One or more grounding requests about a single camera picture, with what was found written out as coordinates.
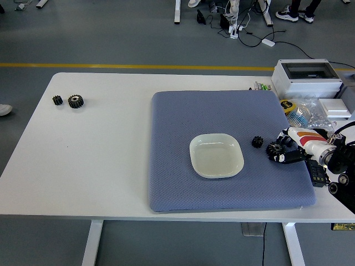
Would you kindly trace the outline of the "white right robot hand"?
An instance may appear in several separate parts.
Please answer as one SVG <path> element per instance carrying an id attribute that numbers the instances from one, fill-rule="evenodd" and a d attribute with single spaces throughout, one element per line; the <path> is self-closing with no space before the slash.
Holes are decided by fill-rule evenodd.
<path id="1" fill-rule="evenodd" d="M 276 139 L 276 144 L 281 146 L 291 147 L 293 143 L 297 145 L 296 150 L 270 156 L 270 159 L 289 164 L 310 158 L 321 166 L 327 166 L 336 149 L 317 131 L 300 127 L 288 127 Z"/>

